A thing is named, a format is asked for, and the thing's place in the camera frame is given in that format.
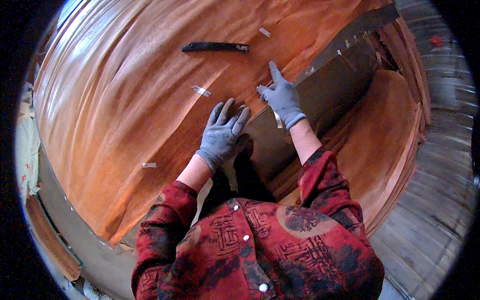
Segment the hand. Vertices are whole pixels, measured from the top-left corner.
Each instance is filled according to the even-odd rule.
[[[217,167],[232,158],[237,139],[250,118],[250,108],[246,105],[240,106],[230,118],[228,111],[234,103],[235,99],[230,98],[225,105],[220,102],[215,106],[208,118],[200,150],[195,152],[207,162],[212,174]]]
[[[257,92],[268,101],[268,105],[285,123],[287,130],[299,120],[306,118],[299,108],[300,98],[292,83],[286,81],[273,61],[268,63],[273,84],[269,87],[259,85]]]

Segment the white tape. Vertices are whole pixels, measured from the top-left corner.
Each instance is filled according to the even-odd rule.
[[[263,33],[264,35],[266,35],[267,37],[270,37],[271,33],[269,33],[268,31],[265,30],[265,28],[260,28],[258,31],[260,31],[261,33]]]
[[[144,168],[156,168],[156,163],[143,163]]]
[[[275,119],[276,119],[276,127],[279,129],[283,128],[282,119],[280,118],[280,116],[277,115],[276,112],[273,112],[273,114],[275,115]]]
[[[209,91],[207,91],[207,90],[205,90],[204,88],[199,87],[199,86],[197,86],[197,85],[192,86],[192,89],[195,89],[195,92],[197,92],[197,93],[199,93],[199,94],[201,94],[201,95],[203,95],[203,96],[205,96],[205,97],[208,97],[208,96],[210,96],[210,94],[211,94]]]

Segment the forearm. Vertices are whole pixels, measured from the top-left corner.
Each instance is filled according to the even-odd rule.
[[[199,192],[210,177],[210,167],[200,155],[195,154],[177,180]]]
[[[302,119],[293,125],[290,128],[290,135],[302,165],[322,146],[307,119]]]

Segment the shirt sleeve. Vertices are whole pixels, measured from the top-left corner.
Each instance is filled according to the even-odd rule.
[[[132,274],[136,299],[156,299],[158,274],[174,263],[177,244],[196,213],[197,193],[192,188],[175,181],[162,190],[138,231],[138,260]]]
[[[348,180],[338,171],[333,152],[319,148],[302,166],[301,206],[330,216],[370,246],[360,204],[351,200]]]

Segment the concrete floor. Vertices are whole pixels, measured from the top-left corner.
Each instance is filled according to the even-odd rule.
[[[43,151],[39,154],[39,197],[53,223],[84,264],[81,275],[116,300],[133,299],[130,278],[136,259],[119,246],[111,249],[72,210]]]

